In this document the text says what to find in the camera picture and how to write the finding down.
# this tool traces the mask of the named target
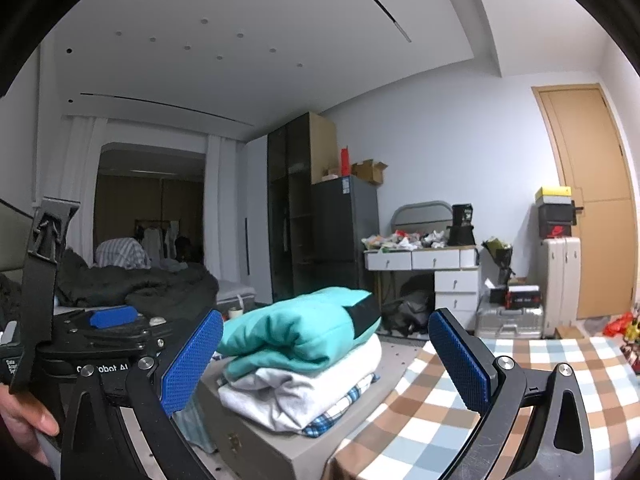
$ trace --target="doorway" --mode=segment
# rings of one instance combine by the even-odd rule
[[[578,318],[631,308],[638,274],[638,226],[620,132],[599,84],[533,89],[562,186],[577,211],[582,245]]]

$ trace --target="human hand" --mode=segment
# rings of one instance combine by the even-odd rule
[[[37,461],[49,465],[35,433],[40,430],[56,436],[60,431],[49,410],[29,392],[13,396],[8,386],[0,384],[0,415],[15,443]]]

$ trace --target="silver suitcase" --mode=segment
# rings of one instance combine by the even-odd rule
[[[545,323],[541,306],[506,309],[481,304],[476,315],[476,337],[487,339],[540,339]]]

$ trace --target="plaid shirt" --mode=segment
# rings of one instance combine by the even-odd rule
[[[369,387],[379,380],[376,374],[369,374],[358,382],[347,394],[336,402],[332,407],[326,410],[322,415],[317,416],[309,425],[302,430],[302,434],[311,438],[318,438],[324,435],[344,415],[349,407],[358,400]]]
[[[98,245],[95,250],[98,267],[117,266],[124,269],[150,269],[148,254],[133,238],[114,238]]]

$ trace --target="red bag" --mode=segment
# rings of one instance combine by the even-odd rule
[[[626,327],[628,327],[633,320],[633,314],[631,314],[631,312],[627,312],[618,319],[611,321],[606,327],[604,327],[602,333],[608,337],[614,337],[617,334],[624,334],[626,332]]]

